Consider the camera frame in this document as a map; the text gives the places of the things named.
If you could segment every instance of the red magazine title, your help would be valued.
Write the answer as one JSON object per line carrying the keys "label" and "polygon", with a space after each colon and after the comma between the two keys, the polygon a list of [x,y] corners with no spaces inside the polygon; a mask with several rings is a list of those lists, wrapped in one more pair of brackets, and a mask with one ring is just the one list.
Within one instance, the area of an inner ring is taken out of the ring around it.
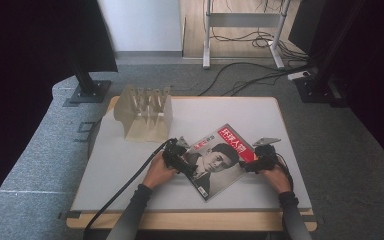
{"label": "red magazine title", "polygon": [[254,161],[254,152],[247,147],[248,144],[244,143],[228,127],[221,128],[217,133],[238,152],[245,162]]}

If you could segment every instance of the wire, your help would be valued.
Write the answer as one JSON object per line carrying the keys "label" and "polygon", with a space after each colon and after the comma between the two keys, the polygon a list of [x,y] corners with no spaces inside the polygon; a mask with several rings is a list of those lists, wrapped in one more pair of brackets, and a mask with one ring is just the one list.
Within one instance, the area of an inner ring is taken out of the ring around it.
{"label": "wire", "polygon": [[279,10],[279,13],[280,13],[280,12],[282,12],[282,7],[283,7],[283,3],[284,3],[284,1],[285,1],[285,0],[281,0],[280,5],[279,5],[278,7],[276,7],[276,8],[274,8],[274,7],[267,7],[267,5],[266,5],[266,9],[269,8],[269,9],[271,9],[272,11]]}
{"label": "wire", "polygon": [[264,13],[267,11],[267,6],[268,6],[268,4],[269,4],[269,0],[266,0],[266,5],[264,6]]}
{"label": "wire", "polygon": [[247,65],[254,65],[254,66],[259,66],[259,67],[262,67],[262,68],[266,68],[266,69],[269,69],[269,70],[272,70],[272,71],[279,71],[279,72],[283,72],[284,70],[281,70],[281,69],[276,69],[276,68],[270,68],[270,67],[267,67],[267,66],[264,66],[264,65],[260,65],[260,64],[256,64],[256,63],[248,63],[248,62],[237,62],[237,63],[230,63],[226,66],[224,66],[222,69],[220,69],[220,71],[217,73],[216,77],[214,78],[213,82],[210,84],[210,86],[208,86],[204,91],[202,91],[200,94],[198,94],[198,96],[202,96],[203,94],[205,94],[206,92],[208,92],[208,90],[210,90],[213,85],[216,83],[218,77],[220,76],[220,74],[228,67],[230,66],[233,66],[233,65],[240,65],[240,64],[247,64]]}
{"label": "wire", "polygon": [[[259,78],[256,78],[256,79],[252,79],[252,80],[249,80],[249,81],[238,81],[236,82],[234,85],[233,85],[233,88],[225,93],[223,93],[221,96],[225,96],[226,94],[232,92],[232,96],[237,94],[239,91],[245,89],[246,87],[248,87],[249,85],[251,84],[265,84],[265,85],[275,85],[276,84],[276,81],[284,76],[284,75],[288,75],[288,74],[291,74],[291,73],[294,73],[294,72],[299,72],[299,71],[302,71],[304,69],[307,69],[307,68],[310,68],[312,67],[311,64],[306,64],[304,66],[301,66],[301,67],[297,67],[297,68],[292,68],[292,69],[289,69],[289,70],[283,70],[283,69],[277,69],[277,68],[270,68],[270,67],[267,67],[267,66],[264,66],[264,65],[260,65],[260,64],[256,64],[256,63],[249,63],[249,62],[237,62],[237,63],[231,63],[231,64],[228,64],[226,66],[224,66],[222,69],[220,69],[220,71],[217,73],[217,75],[215,76],[214,80],[211,82],[211,84],[204,90],[202,91],[201,93],[198,94],[198,96],[202,96],[204,95],[206,92],[208,92],[213,86],[214,84],[217,82],[220,74],[226,70],[228,67],[231,67],[233,65],[240,65],[240,64],[247,64],[247,65],[253,65],[253,66],[258,66],[258,67],[262,67],[262,68],[265,68],[265,69],[269,69],[269,70],[272,70],[272,71],[275,71],[275,72],[272,72],[272,73],[269,73],[269,74],[266,74],[264,75],[263,77],[259,77]],[[273,77],[276,77],[276,79],[274,80],[273,83],[259,83],[258,81],[261,81],[261,80],[266,80],[266,79],[269,79],[269,78],[273,78]]]}
{"label": "wire", "polygon": [[90,227],[92,226],[92,224],[96,221],[96,219],[98,219],[99,216],[101,216],[101,214],[118,198],[118,196],[120,196],[120,194],[122,194],[124,192],[124,190],[126,190],[126,188],[142,173],[142,171],[146,168],[146,166],[151,162],[151,160],[154,158],[155,155],[157,155],[157,153],[159,151],[161,151],[161,149],[164,148],[164,146],[166,145],[167,141],[164,142],[163,144],[161,144],[161,146],[159,146],[152,154],[151,156],[149,156],[149,158],[145,161],[145,163],[139,168],[139,170],[133,175],[132,178],[129,179],[129,181],[127,181],[126,184],[124,184],[124,186],[118,190],[118,192],[116,194],[114,194],[114,196],[101,208],[101,210],[99,210],[95,216],[93,216],[93,218],[90,220],[90,222],[88,223],[88,225],[86,226],[85,230],[88,230],[90,229]]}
{"label": "wire", "polygon": [[260,4],[258,4],[258,6],[255,8],[254,13],[257,12],[258,8],[259,8],[261,5],[263,5],[263,0],[261,0]]}
{"label": "wire", "polygon": [[[228,37],[224,37],[224,36],[219,36],[219,35],[216,35],[214,33],[214,28],[211,28],[211,31],[212,31],[212,34],[213,36],[211,36],[210,38],[214,38],[216,39],[217,41],[220,41],[220,42],[225,42],[225,41],[232,41],[232,42],[251,42],[252,46],[253,47],[259,47],[259,48],[267,48],[267,47],[270,47],[269,45],[269,41],[272,41],[273,40],[273,37],[271,34],[267,33],[267,32],[262,32],[259,30],[260,28],[257,29],[257,31],[254,31],[254,32],[251,32],[249,34],[246,34],[244,36],[241,36],[241,37],[236,37],[236,38],[228,38]],[[253,38],[253,39],[246,39],[247,37],[250,37],[251,35],[253,34],[257,34],[257,37]],[[264,45],[261,45],[259,42],[260,41],[264,41],[265,44]],[[300,60],[300,61],[304,61],[304,62],[307,62],[309,60],[309,57],[305,54],[305,53],[300,53],[300,52],[296,52],[296,51],[292,51],[290,50],[287,46],[286,46],[286,43],[283,42],[282,40],[279,40],[278,42],[278,46],[279,46],[279,49],[281,50],[282,54],[285,56],[285,57],[288,57],[290,59],[295,59],[295,60]]]}
{"label": "wire", "polygon": [[226,7],[230,10],[230,12],[232,12],[232,9],[229,6],[229,2],[227,0],[225,2],[226,2]]}

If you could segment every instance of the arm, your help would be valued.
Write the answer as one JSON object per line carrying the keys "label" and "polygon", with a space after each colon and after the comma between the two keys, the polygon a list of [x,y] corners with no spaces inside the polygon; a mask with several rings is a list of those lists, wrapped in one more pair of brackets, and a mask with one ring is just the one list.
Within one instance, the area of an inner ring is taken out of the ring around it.
{"label": "arm", "polygon": [[139,184],[130,203],[124,210],[120,219],[115,224],[107,237],[107,240],[133,240],[142,214],[151,198],[155,187],[168,182],[177,172],[175,169],[168,169],[164,164],[162,152],[159,152],[151,162],[142,184]]}
{"label": "arm", "polygon": [[311,240],[310,233],[305,226],[297,208],[298,198],[292,192],[289,180],[279,166],[272,170],[260,170],[279,194],[280,206],[283,209],[283,224],[286,232],[293,240]]}

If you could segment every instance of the white wall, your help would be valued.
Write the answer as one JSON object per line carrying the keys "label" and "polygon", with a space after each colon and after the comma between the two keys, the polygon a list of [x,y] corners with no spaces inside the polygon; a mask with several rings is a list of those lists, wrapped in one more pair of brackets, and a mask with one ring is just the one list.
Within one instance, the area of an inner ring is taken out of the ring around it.
{"label": "white wall", "polygon": [[181,51],[179,0],[98,0],[115,52]]}

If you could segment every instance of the hand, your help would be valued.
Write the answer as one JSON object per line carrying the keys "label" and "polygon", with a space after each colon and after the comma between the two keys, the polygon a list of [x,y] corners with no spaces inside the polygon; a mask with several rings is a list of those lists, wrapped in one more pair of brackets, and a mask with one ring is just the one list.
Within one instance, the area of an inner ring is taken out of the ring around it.
{"label": "hand", "polygon": [[145,179],[142,182],[143,185],[152,190],[156,186],[168,182],[174,174],[177,173],[176,169],[169,169],[166,167],[162,153],[163,152],[157,153],[154,159],[152,159],[151,166],[149,166]]}
{"label": "hand", "polygon": [[279,166],[275,165],[272,170],[260,170],[258,172],[269,180],[278,194],[292,191],[288,178]]}

